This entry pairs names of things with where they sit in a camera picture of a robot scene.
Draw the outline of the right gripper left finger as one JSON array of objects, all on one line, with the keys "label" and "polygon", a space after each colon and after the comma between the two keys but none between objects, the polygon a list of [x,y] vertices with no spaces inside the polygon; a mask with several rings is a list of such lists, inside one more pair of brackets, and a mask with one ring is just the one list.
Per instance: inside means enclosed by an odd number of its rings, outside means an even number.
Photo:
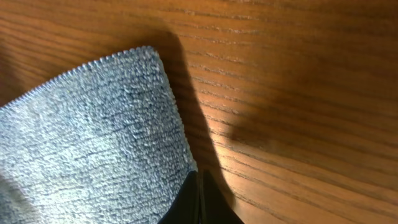
[{"label": "right gripper left finger", "polygon": [[197,171],[188,173],[172,206],[158,224],[199,224],[200,196]]}]

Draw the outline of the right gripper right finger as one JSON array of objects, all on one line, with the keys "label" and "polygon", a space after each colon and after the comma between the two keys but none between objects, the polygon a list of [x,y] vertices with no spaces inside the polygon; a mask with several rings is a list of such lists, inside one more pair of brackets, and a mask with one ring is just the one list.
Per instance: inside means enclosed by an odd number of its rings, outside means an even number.
[{"label": "right gripper right finger", "polygon": [[200,184],[201,224],[243,224],[228,205],[212,174],[205,170]]}]

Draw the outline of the blue microfiber cloth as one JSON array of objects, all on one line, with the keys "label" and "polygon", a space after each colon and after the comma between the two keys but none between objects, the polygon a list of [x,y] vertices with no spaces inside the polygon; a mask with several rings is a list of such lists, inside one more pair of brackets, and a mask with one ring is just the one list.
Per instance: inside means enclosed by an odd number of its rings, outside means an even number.
[{"label": "blue microfiber cloth", "polygon": [[157,223],[196,168],[152,47],[81,65],[1,108],[2,223]]}]

